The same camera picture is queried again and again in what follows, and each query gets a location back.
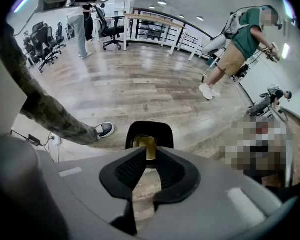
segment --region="white shirt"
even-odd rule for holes
[[[84,15],[84,9],[82,8],[82,6],[79,7],[71,7],[67,9],[66,12],[66,17],[67,18],[72,18],[75,16],[80,16],[80,15]]]

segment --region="chair seat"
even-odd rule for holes
[[[114,27],[107,28],[104,31],[103,35],[106,35],[108,37],[108,36],[113,36],[113,35],[121,34],[121,33],[123,33],[125,31],[125,26],[117,26],[116,30],[115,30],[115,34],[114,34],[114,29],[115,29]]]

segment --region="wooden tabletop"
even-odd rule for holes
[[[171,27],[175,28],[183,28],[182,25],[177,24],[175,22],[168,21],[163,18],[154,17],[154,16],[148,16],[148,15],[141,15],[141,14],[133,14],[133,13],[126,13],[124,16],[130,18],[130,19],[138,19],[138,20],[144,20],[144,21],[152,21],[152,22],[158,22],[161,24],[169,25]]]

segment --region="desk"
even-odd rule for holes
[[[170,27],[175,27],[178,29],[176,35],[175,35],[175,39],[174,42],[171,46],[171,50],[169,52],[170,55],[173,54],[176,46],[177,46],[177,42],[178,42],[178,38],[180,36],[181,30],[183,29],[183,26],[180,24],[177,24],[175,22],[171,22],[159,17],[154,17],[154,16],[147,16],[147,15],[141,15],[141,14],[132,14],[132,13],[126,13],[124,15],[124,42],[123,42],[123,49],[126,51],[127,50],[127,28],[129,27],[129,19],[136,19],[136,20],[142,20],[142,21],[151,21],[151,22],[157,22],[157,23],[161,23]],[[167,38],[167,34],[168,34],[168,27],[165,28],[164,34],[163,34],[163,38],[162,38],[162,42],[161,42],[161,47],[164,46],[165,40]]]

